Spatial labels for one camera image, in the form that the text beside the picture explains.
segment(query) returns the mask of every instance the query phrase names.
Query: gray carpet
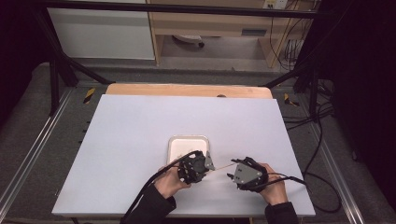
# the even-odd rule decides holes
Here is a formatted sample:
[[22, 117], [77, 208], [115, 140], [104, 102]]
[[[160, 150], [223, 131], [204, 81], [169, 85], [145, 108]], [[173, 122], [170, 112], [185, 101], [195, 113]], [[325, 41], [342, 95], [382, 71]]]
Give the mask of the gray carpet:
[[[192, 84], [223, 84], [223, 85], [250, 85], [255, 86], [268, 81], [258, 73], [238, 72], [157, 72], [152, 70], [135, 71], [133, 74], [119, 69], [96, 69], [105, 77], [120, 81], [156, 82], [156, 83], [192, 83]], [[27, 97], [22, 100], [7, 125], [0, 133], [1, 155], [1, 183], [4, 188], [16, 172], [27, 150], [33, 144], [35, 137], [47, 118], [50, 111], [50, 94], [48, 90], [48, 70], [39, 68], [35, 72], [32, 82], [32, 92], [26, 92]], [[39, 223], [39, 221], [66, 221], [50, 212], [56, 201], [55, 193], [62, 188], [68, 171], [78, 152], [79, 142], [83, 140], [84, 132], [89, 128], [87, 121], [91, 120], [100, 95], [106, 87], [96, 89], [90, 103], [82, 103], [89, 88], [79, 87], [73, 92], [64, 114], [55, 127], [49, 141], [39, 156], [32, 172], [28, 176], [14, 204], [7, 213], [6, 220], [24, 220], [25, 223]], [[285, 105], [283, 94], [274, 94], [279, 102], [283, 116], [302, 117], [304, 111], [299, 106]], [[336, 118], [327, 117], [323, 120], [323, 132], [332, 153], [340, 165], [343, 175], [351, 188], [358, 207], [368, 223], [396, 223], [394, 211], [388, 206], [383, 195], [375, 185], [364, 164], [351, 159], [351, 151]], [[297, 161], [302, 169], [308, 163], [317, 142], [311, 129], [304, 125], [289, 131], [290, 141], [294, 148]], [[330, 180], [322, 158], [318, 154], [310, 171]], [[321, 207], [332, 209], [336, 206], [336, 198], [332, 191], [322, 182], [308, 177], [307, 182], [312, 189], [313, 203]], [[348, 223], [344, 210], [335, 214], [326, 214], [317, 210], [315, 217], [304, 218], [306, 223]]]
[[50, 113], [50, 80], [38, 72], [0, 127], [0, 193], [4, 192]]

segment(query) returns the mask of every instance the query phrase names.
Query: table leg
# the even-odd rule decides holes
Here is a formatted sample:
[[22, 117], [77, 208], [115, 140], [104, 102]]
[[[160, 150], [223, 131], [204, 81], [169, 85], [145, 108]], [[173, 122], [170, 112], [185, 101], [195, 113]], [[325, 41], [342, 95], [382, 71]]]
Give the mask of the table leg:
[[73, 221], [74, 224], [79, 224], [78, 220], [76, 217], [70, 217]]

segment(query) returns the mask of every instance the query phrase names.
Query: cable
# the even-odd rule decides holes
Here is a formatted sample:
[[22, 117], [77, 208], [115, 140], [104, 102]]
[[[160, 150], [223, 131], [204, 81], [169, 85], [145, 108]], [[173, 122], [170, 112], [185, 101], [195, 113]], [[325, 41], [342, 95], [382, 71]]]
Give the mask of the cable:
[[157, 177], [159, 177], [160, 175], [164, 174], [170, 168], [174, 167], [176, 163], [184, 160], [185, 158], [189, 157], [190, 155], [194, 154], [195, 152], [196, 151], [190, 152], [190, 153], [180, 157], [179, 159], [177, 159], [175, 161], [172, 161], [170, 164], [168, 164], [167, 166], [163, 167], [160, 171], [158, 171], [155, 175], [150, 177], [149, 180], [146, 182], [146, 184], [143, 186], [143, 188], [137, 194], [136, 198], [134, 199], [134, 202], [131, 204], [131, 206], [129, 207], [128, 211], [125, 213], [125, 215], [121, 219], [120, 223], [124, 223], [124, 220], [129, 216], [129, 214], [132, 212], [132, 210], [134, 210], [134, 208], [136, 207], [137, 203], [140, 201], [141, 197], [143, 196], [143, 192], [152, 184], [152, 182]]
[[291, 1], [290, 4], [289, 4], [288, 6], [285, 7], [285, 9], [288, 9], [289, 7], [291, 7], [291, 5], [293, 5], [293, 3], [294, 3], [295, 1], [296, 1], [296, 0]]
[[291, 50], [290, 51], [288, 51], [289, 50], [289, 48], [288, 48], [288, 46], [289, 46], [289, 44], [290, 44], [290, 42], [288, 42], [288, 45], [287, 45], [287, 48], [285, 49], [285, 56], [286, 55], [289, 55], [289, 62], [291, 61], [291, 60], [294, 60], [294, 61], [296, 61], [297, 60], [297, 57], [298, 57], [298, 54], [299, 53], [297, 53], [298, 52], [298, 49], [300, 48], [300, 46], [302, 45], [302, 43], [303, 43], [303, 41], [304, 41], [304, 38], [305, 38], [305, 36], [306, 36], [306, 34], [307, 34], [307, 28], [312, 24], [312, 20], [307, 20], [307, 19], [299, 19], [296, 23], [294, 23], [294, 25], [289, 29], [289, 32], [287, 33], [287, 35], [286, 35], [286, 37], [288, 37], [289, 35], [290, 35], [290, 33], [291, 33], [291, 31], [294, 29], [294, 27], [299, 23], [299, 22], [301, 22], [301, 25], [302, 25], [302, 35], [301, 35], [301, 38], [300, 38], [300, 40], [298, 40], [298, 42], [297, 41], [295, 41], [294, 42], [294, 47], [291, 47]]
[[314, 5], [312, 6], [311, 10], [317, 10], [317, 6], [319, 5], [319, 0], [314, 0]]
[[[297, 25], [300, 21], [302, 21], [302, 19], [297, 20], [297, 22], [295, 22], [295, 23], [291, 26], [291, 28], [289, 29], [288, 33], [286, 34], [285, 39], [288, 38], [288, 36], [290, 35], [291, 31], [296, 27], [296, 25]], [[295, 50], [295, 48], [294, 48], [294, 50], [293, 50], [293, 47], [291, 47], [291, 50], [289, 51], [289, 48], [290, 48], [290, 41], [288, 41], [288, 44], [286, 45], [285, 52], [284, 52], [284, 54], [285, 54], [285, 57], [284, 57], [284, 58], [285, 58], [286, 61], [289, 62], [289, 70], [290, 70], [290, 68], [291, 68], [290, 61], [291, 61], [291, 58], [296, 59], [296, 57], [295, 57], [295, 51], [296, 51], [296, 50]]]
[[274, 27], [274, 17], [271, 18], [271, 29], [270, 29], [270, 47], [271, 47], [271, 50], [272, 50], [272, 52], [275, 54], [275, 57], [276, 57], [277, 61], [279, 62], [280, 66], [281, 66], [282, 68], [284, 68], [285, 70], [290, 70], [290, 69], [284, 67], [285, 64], [283, 64], [283, 63], [279, 60], [279, 57], [277, 56], [277, 54], [276, 54], [276, 52], [275, 52], [275, 50], [274, 50], [274, 47], [273, 47], [273, 45], [272, 45], [272, 30], [273, 30], [273, 27]]
[[285, 120], [285, 123], [299, 123], [299, 122], [300, 122], [300, 124], [298, 124], [298, 125], [296, 125], [296, 126], [294, 126], [294, 127], [292, 127], [292, 128], [288, 128], [288, 130], [290, 130], [290, 129], [294, 129], [294, 128], [296, 128], [296, 127], [299, 127], [299, 126], [301, 126], [301, 125], [304, 125], [304, 124], [306, 124], [306, 123], [308, 123], [308, 122], [311, 122], [311, 121], [313, 121], [313, 120], [317, 120], [317, 121], [318, 121], [318, 126], [319, 126], [319, 131], [320, 131], [319, 140], [318, 140], [318, 145], [317, 145], [317, 147], [315, 148], [314, 154], [312, 155], [310, 161], [309, 161], [308, 164], [305, 166], [305, 169], [304, 169], [304, 171], [302, 172], [302, 174], [303, 174], [303, 178], [304, 178], [304, 179], [306, 178], [307, 175], [311, 175], [311, 176], [313, 176], [313, 177], [315, 177], [315, 178], [317, 178], [317, 179], [323, 181], [325, 184], [327, 184], [328, 186], [330, 186], [330, 188], [332, 188], [332, 190], [335, 192], [335, 195], [336, 195], [336, 197], [337, 197], [337, 202], [338, 202], [338, 203], [337, 203], [337, 207], [336, 207], [335, 209], [330, 209], [330, 210], [329, 210], [329, 209], [324, 209], [324, 208], [318, 206], [318, 205], [315, 204], [315, 203], [313, 203], [313, 205], [314, 205], [315, 208], [317, 208], [318, 210], [320, 210], [320, 211], [322, 211], [322, 212], [326, 212], [326, 213], [336, 213], [336, 212], [338, 212], [338, 211], [341, 209], [341, 207], [342, 207], [341, 196], [340, 196], [340, 194], [338, 193], [337, 189], [334, 187], [334, 185], [333, 185], [332, 183], [330, 183], [329, 181], [325, 180], [323, 177], [308, 172], [309, 167], [311, 166], [313, 160], [315, 159], [315, 157], [316, 157], [317, 154], [318, 154], [318, 151], [319, 151], [320, 146], [321, 146], [322, 138], [323, 138], [323, 128], [322, 128], [322, 125], [321, 125], [321, 121], [320, 121], [320, 120], [321, 120], [322, 118], [324, 118], [324, 117], [330, 115], [330, 114], [333, 112], [332, 106], [327, 107], [327, 108], [325, 108], [325, 109], [322, 109], [323, 106], [328, 105], [328, 104], [330, 104], [330, 102], [326, 102], [325, 104], [322, 104], [322, 105], [318, 108], [318, 113], [317, 113], [317, 116], [316, 116], [315, 118], [305, 118], [305, 119], [301, 119], [301, 120]]
[[320, 45], [322, 45], [325, 40], [327, 38], [329, 38], [332, 34], [332, 32], [334, 32], [334, 30], [337, 28], [338, 24], [341, 22], [341, 20], [345, 17], [345, 15], [347, 14], [348, 10], [350, 9], [350, 7], [352, 6], [352, 4], [355, 2], [356, 0], [350, 0], [349, 1], [349, 5], [346, 7], [346, 10], [344, 11], [344, 13], [341, 15], [340, 19], [337, 21], [337, 23], [330, 29], [330, 31], [323, 37], [320, 39], [320, 41], [317, 43], [317, 45], [309, 52], [308, 55], [305, 56], [305, 58], [303, 58], [300, 62], [300, 64], [305, 63], [305, 61], [311, 57], [315, 51], [317, 51], [320, 47]]
[[340, 196], [340, 194], [338, 193], [338, 190], [332, 185], [332, 183], [330, 183], [329, 181], [325, 180], [323, 177], [321, 177], [321, 176], [319, 176], [319, 175], [315, 175], [315, 174], [312, 174], [312, 173], [309, 173], [309, 172], [303, 173], [303, 175], [312, 175], [313, 177], [315, 177], [315, 178], [317, 178], [317, 179], [323, 181], [324, 183], [326, 183], [327, 185], [329, 185], [330, 188], [332, 188], [332, 190], [334, 191], [335, 195], [337, 196], [338, 204], [337, 204], [337, 207], [336, 207], [335, 209], [332, 209], [332, 210], [324, 209], [324, 208], [318, 206], [317, 204], [312, 203], [312, 204], [314, 205], [314, 207], [316, 207], [318, 210], [320, 210], [320, 211], [322, 211], [322, 212], [325, 212], [325, 213], [336, 213], [336, 212], [338, 212], [338, 211], [341, 209], [341, 206], [342, 206], [342, 203], [341, 203], [341, 201], [342, 201], [341, 196]]
[[288, 117], [288, 116], [282, 116], [284, 119], [308, 119], [308, 117]]
[[268, 173], [267, 175], [281, 175], [281, 176], [284, 176], [284, 177], [281, 177], [279, 179], [276, 179], [276, 180], [273, 180], [273, 181], [270, 181], [270, 182], [266, 182], [265, 184], [260, 184], [260, 185], [254, 186], [254, 187], [250, 187], [250, 189], [253, 189], [253, 190], [254, 189], [261, 189], [262, 187], [267, 187], [269, 185], [272, 185], [272, 184], [275, 184], [277, 182], [284, 181], [284, 180], [292, 180], [292, 181], [295, 181], [295, 182], [300, 183], [302, 185], [305, 185], [308, 188], [308, 186], [307, 186], [305, 181], [303, 181], [302, 179], [297, 178], [295, 176], [282, 175], [280, 173]]

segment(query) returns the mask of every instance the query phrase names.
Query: hand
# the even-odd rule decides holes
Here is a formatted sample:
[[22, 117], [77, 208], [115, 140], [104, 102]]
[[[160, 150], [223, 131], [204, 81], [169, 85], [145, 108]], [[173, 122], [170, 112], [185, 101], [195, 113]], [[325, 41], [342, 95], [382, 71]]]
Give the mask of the hand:
[[155, 180], [154, 186], [161, 193], [161, 195], [167, 199], [176, 194], [180, 189], [190, 188], [191, 184], [187, 185], [186, 183], [180, 181], [177, 174], [177, 167], [172, 167]]
[[[269, 174], [275, 172], [266, 163], [260, 163], [260, 165], [265, 167]], [[268, 175], [268, 182], [277, 180], [279, 178], [279, 175]], [[260, 192], [260, 195], [264, 198], [266, 202], [271, 205], [286, 203], [288, 201], [288, 195], [286, 194], [285, 181], [279, 181], [275, 184], [268, 185], [264, 190]]]

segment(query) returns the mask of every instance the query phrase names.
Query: person's left hand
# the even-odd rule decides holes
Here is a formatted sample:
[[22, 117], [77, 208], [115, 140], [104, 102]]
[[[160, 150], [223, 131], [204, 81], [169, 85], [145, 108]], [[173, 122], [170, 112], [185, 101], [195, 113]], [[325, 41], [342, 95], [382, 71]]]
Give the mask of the person's left hand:
[[178, 177], [177, 167], [172, 167], [155, 180], [154, 186], [167, 199], [176, 194], [180, 189], [190, 188], [191, 184], [188, 185], [182, 182]]

